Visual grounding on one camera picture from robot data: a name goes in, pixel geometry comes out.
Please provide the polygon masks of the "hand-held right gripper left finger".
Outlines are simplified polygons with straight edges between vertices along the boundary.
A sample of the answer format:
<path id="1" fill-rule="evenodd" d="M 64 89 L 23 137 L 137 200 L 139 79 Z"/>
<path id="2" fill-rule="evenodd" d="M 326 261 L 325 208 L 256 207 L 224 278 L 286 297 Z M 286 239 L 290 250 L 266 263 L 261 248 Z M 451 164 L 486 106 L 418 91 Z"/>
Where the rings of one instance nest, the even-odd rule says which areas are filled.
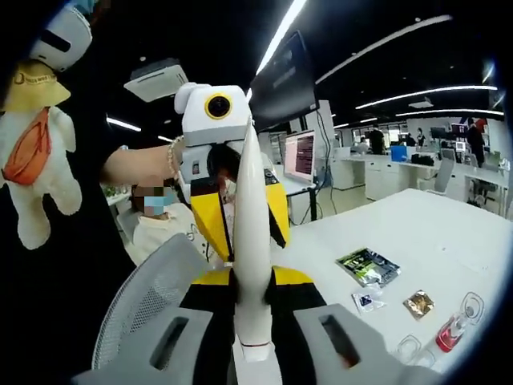
<path id="1" fill-rule="evenodd" d="M 231 269 L 197 278 L 179 306 L 169 306 L 127 336 L 106 365 L 73 384 L 234 384 L 236 288 Z"/>

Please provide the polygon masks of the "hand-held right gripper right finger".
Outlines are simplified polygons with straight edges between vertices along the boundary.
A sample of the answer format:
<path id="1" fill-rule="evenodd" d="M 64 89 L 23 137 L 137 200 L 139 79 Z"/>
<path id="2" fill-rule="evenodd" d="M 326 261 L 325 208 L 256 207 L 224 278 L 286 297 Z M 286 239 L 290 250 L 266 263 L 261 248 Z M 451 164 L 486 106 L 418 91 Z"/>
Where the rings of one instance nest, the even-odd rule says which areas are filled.
<path id="1" fill-rule="evenodd" d="M 327 304 L 301 271 L 275 265 L 272 340 L 284 384 L 439 384 L 427 367 L 402 363 L 383 336 L 339 303 Z"/>

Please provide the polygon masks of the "person's left hand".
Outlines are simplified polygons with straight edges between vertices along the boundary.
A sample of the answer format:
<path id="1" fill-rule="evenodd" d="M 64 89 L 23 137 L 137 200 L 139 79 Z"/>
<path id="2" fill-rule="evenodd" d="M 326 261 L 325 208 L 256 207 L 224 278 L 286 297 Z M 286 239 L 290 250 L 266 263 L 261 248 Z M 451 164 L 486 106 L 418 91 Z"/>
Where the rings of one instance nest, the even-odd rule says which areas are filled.
<path id="1" fill-rule="evenodd" d="M 186 148 L 184 137 L 178 136 L 170 145 L 170 162 L 174 169 L 174 178 L 177 180 L 180 166 L 183 163 L 183 153 Z"/>

